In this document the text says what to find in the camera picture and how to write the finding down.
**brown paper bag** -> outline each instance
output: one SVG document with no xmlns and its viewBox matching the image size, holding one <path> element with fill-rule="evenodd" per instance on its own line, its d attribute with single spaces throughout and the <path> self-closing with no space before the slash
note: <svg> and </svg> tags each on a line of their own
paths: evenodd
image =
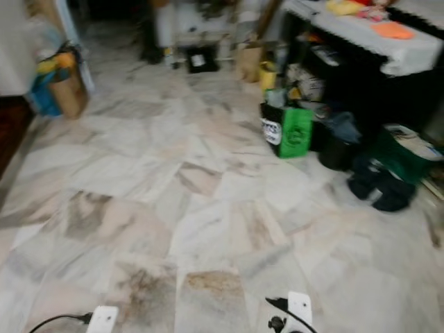
<svg viewBox="0 0 444 333">
<path fill-rule="evenodd" d="M 50 83 L 49 89 L 66 118 L 79 118 L 87 103 L 87 93 L 77 70 L 65 80 Z"/>
<path fill-rule="evenodd" d="M 261 58 L 261 43 L 239 44 L 236 59 L 236 73 L 238 77 L 249 83 L 257 82 L 259 80 Z"/>
</svg>

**yellow container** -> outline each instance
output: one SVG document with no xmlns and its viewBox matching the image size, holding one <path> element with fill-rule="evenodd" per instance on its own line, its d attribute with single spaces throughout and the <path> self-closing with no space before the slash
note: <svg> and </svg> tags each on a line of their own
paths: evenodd
<svg viewBox="0 0 444 333">
<path fill-rule="evenodd" d="M 262 93 L 265 94 L 265 90 L 273 89 L 276 83 L 276 66 L 271 61 L 263 61 L 259 66 L 259 84 Z"/>
</svg>

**wall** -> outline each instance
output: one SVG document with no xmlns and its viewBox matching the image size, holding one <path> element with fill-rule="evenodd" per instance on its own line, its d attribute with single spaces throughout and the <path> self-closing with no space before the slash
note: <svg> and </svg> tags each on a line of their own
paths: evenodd
<svg viewBox="0 0 444 333">
<path fill-rule="evenodd" d="M 260 8 L 263 8 L 267 0 L 243 0 L 240 6 L 240 12 L 243 13 L 239 16 L 238 25 L 238 41 L 242 40 L 243 36 L 256 27 L 255 19 L 259 17 L 258 13 Z M 177 5 L 176 17 L 177 17 L 177 31 L 179 33 L 186 33 L 191 27 L 196 27 L 197 32 L 220 32 L 229 31 L 230 27 L 226 23 L 227 16 L 217 19 L 211 19 L 204 21 L 200 14 L 196 11 L 196 6 L 193 3 L 179 3 Z M 159 34 L 160 46 L 166 47 L 173 44 L 172 40 L 172 27 L 171 23 L 172 4 L 157 9 L 157 31 Z M 277 40 L 280 34 L 280 22 L 282 21 L 283 11 L 279 11 L 273 18 L 265 40 Z"/>
<path fill-rule="evenodd" d="M 24 36 L 26 12 L 21 0 L 0 0 L 0 96 L 27 93 L 36 64 Z"/>
</svg>

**white label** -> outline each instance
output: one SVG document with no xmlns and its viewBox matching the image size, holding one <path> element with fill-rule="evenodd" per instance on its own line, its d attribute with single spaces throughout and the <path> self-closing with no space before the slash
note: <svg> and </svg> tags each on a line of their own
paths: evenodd
<svg viewBox="0 0 444 333">
<path fill-rule="evenodd" d="M 191 62 L 193 63 L 193 66 L 195 66 L 195 67 L 200 67 L 200 66 L 205 65 L 205 60 L 203 59 L 203 55 L 201 55 L 201 54 L 193 55 L 191 57 Z"/>
<path fill-rule="evenodd" d="M 282 139 L 282 128 L 279 123 L 261 118 L 262 130 L 264 131 L 265 140 L 271 144 L 280 144 Z"/>
</svg>

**white tablecloth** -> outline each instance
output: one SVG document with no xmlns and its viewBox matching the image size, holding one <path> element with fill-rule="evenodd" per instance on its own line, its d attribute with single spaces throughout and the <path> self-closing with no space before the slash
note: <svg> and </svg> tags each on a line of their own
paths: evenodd
<svg viewBox="0 0 444 333">
<path fill-rule="evenodd" d="M 399 0 L 393 7 L 444 30 L 444 0 Z"/>
<path fill-rule="evenodd" d="M 381 37 L 370 27 L 374 24 L 371 21 L 333 15 L 325 7 L 324 1 L 286 0 L 283 8 L 303 19 L 309 19 L 311 11 L 315 10 L 318 14 L 314 17 L 314 26 L 373 53 L 387 56 L 388 61 L 382 65 L 381 71 L 391 76 L 405 76 L 432 69 L 443 46 L 440 39 L 409 27 L 406 28 L 415 35 L 410 40 Z"/>
</svg>

